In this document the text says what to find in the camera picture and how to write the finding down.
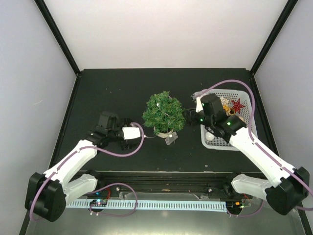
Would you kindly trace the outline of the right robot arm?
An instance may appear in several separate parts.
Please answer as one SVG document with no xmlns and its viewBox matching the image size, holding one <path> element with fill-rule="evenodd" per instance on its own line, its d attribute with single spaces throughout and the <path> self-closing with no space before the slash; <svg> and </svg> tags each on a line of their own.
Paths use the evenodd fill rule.
<svg viewBox="0 0 313 235">
<path fill-rule="evenodd" d="M 295 168 L 264 145 L 238 116 L 229 116 L 216 94 L 193 94 L 196 107 L 191 109 L 192 124 L 199 124 L 204 140 L 223 139 L 242 152 L 264 174 L 265 179 L 243 173 L 222 185 L 225 196 L 248 194 L 267 201 L 280 215 L 288 214 L 311 193 L 310 174 Z"/>
</svg>

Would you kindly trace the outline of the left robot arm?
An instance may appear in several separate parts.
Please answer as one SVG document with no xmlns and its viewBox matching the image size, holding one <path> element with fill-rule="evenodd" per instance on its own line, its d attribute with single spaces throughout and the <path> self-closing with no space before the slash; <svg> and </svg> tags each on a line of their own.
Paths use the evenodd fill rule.
<svg viewBox="0 0 313 235">
<path fill-rule="evenodd" d="M 143 128 L 129 118 L 120 119 L 112 112 L 102 112 L 99 121 L 77 145 L 55 166 L 44 173 L 34 173 L 28 182 L 25 208 L 30 219 L 37 215 L 50 222 L 56 221 L 66 206 L 85 194 L 100 195 L 106 189 L 99 173 L 90 170 L 73 180 L 76 173 L 99 152 L 125 158 L 135 154 L 143 145 L 130 153 L 113 153 L 105 148 L 111 142 L 121 143 L 123 148 L 132 148 L 131 140 L 144 139 Z"/>
</svg>

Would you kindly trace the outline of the red star ornament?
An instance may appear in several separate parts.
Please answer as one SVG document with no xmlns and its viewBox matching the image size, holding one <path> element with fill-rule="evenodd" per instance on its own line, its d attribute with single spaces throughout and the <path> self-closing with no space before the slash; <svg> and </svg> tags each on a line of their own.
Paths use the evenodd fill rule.
<svg viewBox="0 0 313 235">
<path fill-rule="evenodd" d="M 231 110 L 233 110 L 235 113 L 240 113 L 242 108 L 245 108 L 245 105 L 243 105 L 241 103 L 241 99 L 239 98 L 238 100 L 232 100 L 232 108 Z"/>
</svg>

